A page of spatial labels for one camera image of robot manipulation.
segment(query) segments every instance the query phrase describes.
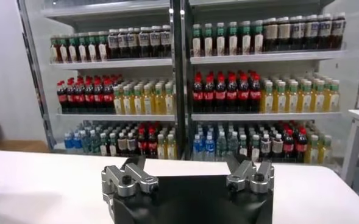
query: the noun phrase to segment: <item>shelf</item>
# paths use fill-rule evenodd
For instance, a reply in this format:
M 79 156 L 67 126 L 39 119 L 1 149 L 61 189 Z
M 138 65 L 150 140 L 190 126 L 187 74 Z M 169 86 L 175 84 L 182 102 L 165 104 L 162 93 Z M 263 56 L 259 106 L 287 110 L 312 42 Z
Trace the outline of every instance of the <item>shelf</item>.
M 311 51 L 311 52 L 284 52 L 270 54 L 192 57 L 193 65 L 246 63 L 264 61 L 300 61 L 300 60 L 326 60 L 343 57 L 346 51 Z
M 175 121 L 174 115 L 57 114 L 57 117 L 91 121 Z
M 315 120 L 341 116 L 334 113 L 282 113 L 282 114 L 192 114 L 194 121 L 283 121 L 283 120 Z
M 105 68 L 136 68 L 153 66 L 172 66 L 171 58 L 161 59 L 141 59 L 141 60 L 115 60 L 88 63 L 59 63 L 51 66 L 62 70 L 82 70 L 82 69 L 105 69 Z

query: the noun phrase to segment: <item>metal gripper jaw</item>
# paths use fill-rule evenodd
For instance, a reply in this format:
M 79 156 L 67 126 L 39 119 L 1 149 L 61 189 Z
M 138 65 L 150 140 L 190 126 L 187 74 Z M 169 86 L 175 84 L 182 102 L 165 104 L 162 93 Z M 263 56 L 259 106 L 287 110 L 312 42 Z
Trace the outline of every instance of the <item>metal gripper jaw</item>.
M 250 189 L 256 194 L 265 194 L 274 190 L 274 167 L 270 161 L 261 162 L 259 169 L 252 161 L 241 164 L 233 156 L 226 158 L 231 174 L 227 176 L 227 188 L 231 192 Z

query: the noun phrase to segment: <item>red label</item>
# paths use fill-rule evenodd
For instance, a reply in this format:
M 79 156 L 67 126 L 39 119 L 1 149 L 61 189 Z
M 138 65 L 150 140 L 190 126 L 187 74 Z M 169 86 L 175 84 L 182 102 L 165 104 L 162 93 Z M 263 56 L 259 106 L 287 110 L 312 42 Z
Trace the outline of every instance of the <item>red label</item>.
M 238 97 L 239 99 L 241 100 L 246 100 L 248 99 L 248 95 L 250 94 L 250 91 L 247 91 L 247 92 L 239 92 L 238 93 Z
M 103 94 L 97 94 L 97 95 L 94 95 L 94 100 L 95 102 L 103 102 L 104 101 L 104 95 Z
M 93 103 L 94 102 L 94 95 L 92 95 L 92 94 L 85 95 L 85 99 L 86 99 L 87 102 Z
M 216 99 L 218 100 L 225 100 L 226 99 L 226 92 L 216 92 Z
M 260 91 L 250 92 L 251 99 L 260 99 Z
M 237 92 L 227 92 L 227 98 L 229 100 L 235 100 L 238 97 Z
M 213 100 L 213 98 L 215 98 L 215 93 L 214 92 L 204 93 L 204 99 L 205 100 Z
M 202 100 L 202 93 L 193 93 L 194 100 Z
M 283 151 L 284 152 L 292 152 L 293 151 L 293 144 L 289 145 L 289 144 L 284 144 L 283 145 Z
M 59 95 L 59 102 L 63 103 L 67 101 L 67 95 Z

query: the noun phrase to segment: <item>water bottle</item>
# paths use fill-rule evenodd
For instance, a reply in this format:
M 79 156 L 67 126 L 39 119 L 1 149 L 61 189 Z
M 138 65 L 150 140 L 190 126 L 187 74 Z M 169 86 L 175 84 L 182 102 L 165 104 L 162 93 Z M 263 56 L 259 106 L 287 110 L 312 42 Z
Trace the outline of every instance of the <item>water bottle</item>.
M 206 142 L 205 142 L 206 154 L 205 160 L 206 161 L 214 161 L 215 160 L 215 142 L 213 140 L 212 135 L 208 135 Z

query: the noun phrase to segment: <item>bottle label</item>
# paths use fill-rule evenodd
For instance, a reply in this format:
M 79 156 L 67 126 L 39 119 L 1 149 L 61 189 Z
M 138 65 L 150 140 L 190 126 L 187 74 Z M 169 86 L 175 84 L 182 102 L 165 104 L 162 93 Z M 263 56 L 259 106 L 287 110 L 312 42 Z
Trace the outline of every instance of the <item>bottle label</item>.
M 302 99 L 302 112 L 308 113 L 310 112 L 311 105 L 311 95 L 305 95 Z
M 99 45 L 99 54 L 101 55 L 102 61 L 107 61 L 106 44 Z
M 272 96 L 265 97 L 265 113 L 272 113 Z
M 125 108 L 126 115 L 132 114 L 132 110 L 130 109 L 130 100 L 129 99 L 124 99 L 124 108 Z
M 51 47 L 51 63 L 56 63 L 58 57 L 56 47 Z
M 135 99 L 135 109 L 136 109 L 137 115 L 143 114 L 143 112 L 141 110 L 141 99 L 140 98 Z
M 123 113 L 123 108 L 121 106 L 121 101 L 119 99 L 114 100 L 114 107 L 116 108 L 116 114 Z
M 290 24 L 281 24 L 278 26 L 278 38 L 280 39 L 290 38 Z
M 116 154 L 117 154 L 116 146 L 110 145 L 110 156 L 116 156 Z
M 106 145 L 101 145 L 99 148 L 101 149 L 101 155 L 106 156 L 107 155 Z
M 251 48 L 251 36 L 245 35 L 242 39 L 242 51 L 243 54 L 250 54 L 250 48 Z
M 289 97 L 289 113 L 297 112 L 297 101 L 298 101 L 297 95 L 291 95 Z
M 332 94 L 330 99 L 330 111 L 336 112 L 339 108 L 339 94 Z
M 79 46 L 79 53 L 80 53 L 80 60 L 82 62 L 87 62 L 87 53 L 86 53 L 86 47 L 83 45 Z
M 114 36 L 114 35 L 110 35 L 107 37 L 107 42 L 108 42 L 108 47 L 113 49 L 113 48 L 118 48 L 118 37 Z
M 319 24 L 319 36 L 328 37 L 331 35 L 331 21 L 324 21 Z
M 224 56 L 226 49 L 226 39 L 224 37 L 217 37 L 217 56 Z
M 151 107 L 151 99 L 144 98 L 144 104 L 145 104 L 145 114 L 152 114 L 152 107 Z
M 92 62 L 96 62 L 96 51 L 95 46 L 90 44 L 88 45 L 88 51 L 90 52 L 90 58 Z
M 213 39 L 211 37 L 205 38 L 205 56 L 213 56 Z
M 63 62 L 68 63 L 68 53 L 67 53 L 67 48 L 65 46 L 60 47 L 60 53 L 62 55 Z
M 323 112 L 324 95 L 320 94 L 316 96 L 315 112 Z
M 229 55 L 236 55 L 238 49 L 238 38 L 236 36 L 229 37 Z
M 160 33 L 150 33 L 151 46 L 160 45 Z
M 173 109 L 172 109 L 172 97 L 166 96 L 166 113 L 167 114 L 173 114 Z
M 262 47 L 263 47 L 263 35 L 262 34 L 257 34 L 255 36 L 255 47 L 254 47 L 255 54 L 261 53 L 262 52 Z

